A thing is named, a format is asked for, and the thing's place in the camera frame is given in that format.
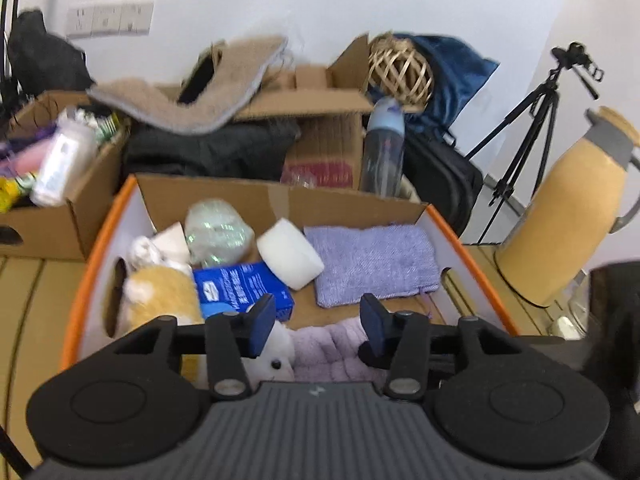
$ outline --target silver screw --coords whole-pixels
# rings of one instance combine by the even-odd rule
[[[243,393],[246,390],[246,386],[238,379],[222,379],[213,386],[213,389],[219,395],[235,397]]]
[[[389,389],[398,395],[413,395],[420,391],[420,383],[411,377],[402,377],[391,381]]]

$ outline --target yellow thermos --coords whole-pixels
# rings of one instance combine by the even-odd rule
[[[640,134],[619,113],[587,111],[591,128],[556,162],[524,215],[495,253],[503,278],[521,297],[547,306],[608,233],[623,228],[640,198],[616,218]]]

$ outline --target wooden table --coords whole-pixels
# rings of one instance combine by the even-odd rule
[[[565,301],[556,301],[542,310],[513,294],[495,269],[493,246],[468,246],[468,249],[523,334],[546,334],[552,320],[566,311]],[[82,263],[0,256],[2,425],[33,465],[40,461],[40,456],[25,424],[26,404],[35,389],[58,371],[68,313],[83,271]],[[461,314],[474,312],[454,273],[446,275],[444,285]],[[434,322],[442,323],[440,313],[429,300],[415,297],[386,300],[385,304],[390,310],[410,308],[430,312]],[[343,314],[356,316],[357,306],[345,307]],[[12,470],[7,477],[7,470],[2,460],[2,478],[17,479]]]

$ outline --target black case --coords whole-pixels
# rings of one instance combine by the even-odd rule
[[[482,189],[480,170],[446,142],[407,130],[403,172],[460,236]]]

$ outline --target blue satin fabric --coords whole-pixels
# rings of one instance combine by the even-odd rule
[[[407,129],[418,134],[434,135],[444,140],[449,127],[462,108],[484,86],[498,62],[481,57],[468,44],[449,36],[414,36],[394,34],[396,38],[409,38],[416,50],[431,65],[435,86],[425,110],[405,114]],[[369,87],[369,95],[376,102],[383,96],[379,88]]]

